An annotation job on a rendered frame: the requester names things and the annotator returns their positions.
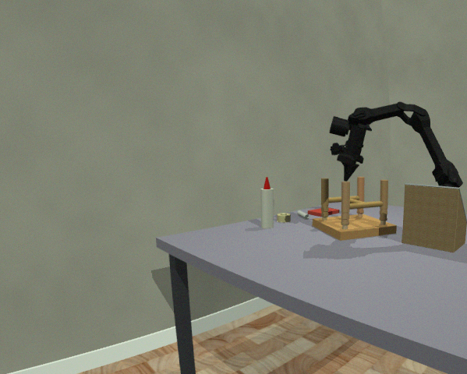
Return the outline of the red flat rectangular block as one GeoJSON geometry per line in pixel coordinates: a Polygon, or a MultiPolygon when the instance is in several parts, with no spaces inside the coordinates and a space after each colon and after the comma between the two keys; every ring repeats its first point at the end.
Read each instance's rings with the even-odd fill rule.
{"type": "MultiPolygon", "coordinates": [[[[336,214],[336,213],[339,213],[339,210],[329,208],[329,211],[328,211],[328,214],[329,214],[329,215],[336,214]]],[[[320,209],[316,209],[316,210],[308,210],[308,214],[321,217],[321,208],[320,208],[320,209]],[[314,212],[313,212],[313,211],[314,211],[314,212]]]]}

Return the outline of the tan wooden stool seat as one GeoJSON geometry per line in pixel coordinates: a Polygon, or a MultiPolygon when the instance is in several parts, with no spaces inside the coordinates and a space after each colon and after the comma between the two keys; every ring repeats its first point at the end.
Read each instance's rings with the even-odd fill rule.
{"type": "Polygon", "coordinates": [[[349,215],[348,229],[342,229],[341,216],[322,218],[313,218],[313,226],[321,231],[342,241],[355,238],[367,238],[379,235],[396,234],[397,225],[386,222],[381,225],[379,219],[363,214],[362,217],[349,215]]]}

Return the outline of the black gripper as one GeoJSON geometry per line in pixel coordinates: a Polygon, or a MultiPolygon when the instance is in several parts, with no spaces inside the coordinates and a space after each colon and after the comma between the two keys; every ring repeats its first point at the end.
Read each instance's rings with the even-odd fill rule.
{"type": "Polygon", "coordinates": [[[337,161],[342,162],[342,164],[344,165],[344,181],[347,182],[348,179],[353,174],[353,172],[359,166],[359,164],[357,164],[356,161],[360,163],[360,159],[361,159],[360,164],[363,163],[363,156],[360,156],[361,150],[362,150],[362,147],[363,147],[363,142],[357,141],[357,140],[354,140],[354,139],[349,139],[349,138],[348,138],[348,141],[346,141],[346,142],[348,144],[347,154],[340,153],[338,155],[337,161]],[[350,155],[350,156],[348,156],[348,155],[350,155]],[[352,157],[352,156],[354,156],[354,157],[352,157]]]}

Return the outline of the tan wooden stool leg frame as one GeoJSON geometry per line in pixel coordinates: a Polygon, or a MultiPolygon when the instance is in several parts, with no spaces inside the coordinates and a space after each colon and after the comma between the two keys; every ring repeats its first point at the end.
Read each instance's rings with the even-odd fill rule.
{"type": "Polygon", "coordinates": [[[321,179],[321,216],[327,220],[328,204],[341,202],[342,229],[348,229],[349,210],[357,209],[358,217],[362,217],[363,208],[380,207],[380,224],[387,221],[388,180],[380,180],[380,201],[364,202],[364,177],[357,177],[357,196],[350,196],[350,182],[341,182],[341,197],[329,198],[329,178],[321,179]],[[351,199],[350,199],[351,198],[351,199]]]}

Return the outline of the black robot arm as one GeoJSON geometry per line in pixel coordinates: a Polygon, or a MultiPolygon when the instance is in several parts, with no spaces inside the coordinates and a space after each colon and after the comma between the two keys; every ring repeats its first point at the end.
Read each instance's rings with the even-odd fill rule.
{"type": "MultiPolygon", "coordinates": [[[[351,129],[349,138],[363,142],[366,130],[372,131],[370,128],[370,124],[372,122],[394,116],[401,118],[406,124],[412,126],[413,129],[421,135],[435,164],[435,169],[432,173],[438,185],[459,188],[463,182],[456,167],[444,156],[444,153],[440,148],[432,129],[430,128],[430,117],[428,112],[415,104],[398,102],[397,104],[373,109],[357,108],[352,114],[350,114],[348,120],[334,116],[329,133],[345,137],[345,134],[348,135],[348,131],[351,129]],[[411,118],[408,117],[404,111],[413,111],[411,118]]],[[[331,146],[331,155],[334,155],[334,153],[337,153],[335,155],[340,153],[347,154],[347,146],[347,142],[345,142],[345,145],[340,146],[338,143],[333,143],[331,146]]]]}

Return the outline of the white bottle with red cone cap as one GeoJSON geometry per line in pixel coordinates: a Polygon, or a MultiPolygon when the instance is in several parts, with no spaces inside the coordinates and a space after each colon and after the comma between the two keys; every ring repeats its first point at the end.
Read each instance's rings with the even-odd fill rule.
{"type": "Polygon", "coordinates": [[[274,227],[274,189],[271,189],[268,177],[266,177],[264,188],[260,189],[261,199],[261,227],[274,227]]]}

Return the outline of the beige ring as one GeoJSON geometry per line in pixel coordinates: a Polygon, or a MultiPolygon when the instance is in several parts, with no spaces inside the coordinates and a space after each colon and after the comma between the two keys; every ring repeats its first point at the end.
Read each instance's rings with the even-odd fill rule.
{"type": "Polygon", "coordinates": [[[279,213],[277,214],[277,222],[290,222],[291,221],[291,214],[290,213],[279,213]]]}

